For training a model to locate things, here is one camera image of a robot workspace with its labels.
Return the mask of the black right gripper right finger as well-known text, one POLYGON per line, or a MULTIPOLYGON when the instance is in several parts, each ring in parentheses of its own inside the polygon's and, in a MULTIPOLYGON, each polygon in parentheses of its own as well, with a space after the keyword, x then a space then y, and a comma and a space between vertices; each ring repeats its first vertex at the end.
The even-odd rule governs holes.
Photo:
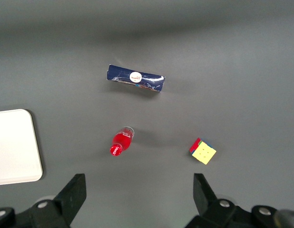
POLYGON ((186 225, 187 228, 277 227, 274 222, 277 209, 257 205, 248 212, 227 199, 219 199, 201 173, 194 174, 193 199, 198 215, 186 225))

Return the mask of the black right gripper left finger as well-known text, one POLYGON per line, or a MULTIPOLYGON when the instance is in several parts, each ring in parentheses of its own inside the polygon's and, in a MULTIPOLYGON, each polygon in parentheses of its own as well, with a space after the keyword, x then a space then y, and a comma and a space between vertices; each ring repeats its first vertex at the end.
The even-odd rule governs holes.
POLYGON ((17 214, 0 208, 0 228, 69 228, 87 197, 85 174, 76 174, 53 198, 37 201, 17 214))

